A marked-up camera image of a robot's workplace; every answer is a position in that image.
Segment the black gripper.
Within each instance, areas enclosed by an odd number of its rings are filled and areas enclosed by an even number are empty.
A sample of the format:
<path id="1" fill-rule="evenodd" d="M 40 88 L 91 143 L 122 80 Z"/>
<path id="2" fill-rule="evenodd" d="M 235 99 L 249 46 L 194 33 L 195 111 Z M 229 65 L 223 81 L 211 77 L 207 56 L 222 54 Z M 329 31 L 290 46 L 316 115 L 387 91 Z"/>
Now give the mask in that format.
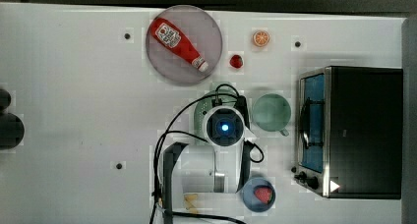
<path id="1" fill-rule="evenodd" d="M 247 100 L 235 96 L 231 101 L 217 95 L 212 101 L 211 128 L 213 130 L 243 130 L 249 127 Z"/>

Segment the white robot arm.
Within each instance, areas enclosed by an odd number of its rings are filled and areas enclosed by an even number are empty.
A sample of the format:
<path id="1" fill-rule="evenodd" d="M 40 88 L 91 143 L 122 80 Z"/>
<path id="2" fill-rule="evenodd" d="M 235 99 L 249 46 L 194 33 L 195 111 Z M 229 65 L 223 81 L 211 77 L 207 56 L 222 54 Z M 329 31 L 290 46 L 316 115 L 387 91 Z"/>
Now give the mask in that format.
<path id="1" fill-rule="evenodd" d="M 195 216 L 173 210 L 176 196 L 237 193 L 249 180 L 255 136 L 250 131 L 246 97 L 231 94 L 232 103 L 227 104 L 223 96 L 206 95 L 211 108 L 195 109 L 195 143 L 177 141 L 156 155 L 155 201 L 162 208 L 164 224 L 174 224 L 176 216 Z"/>

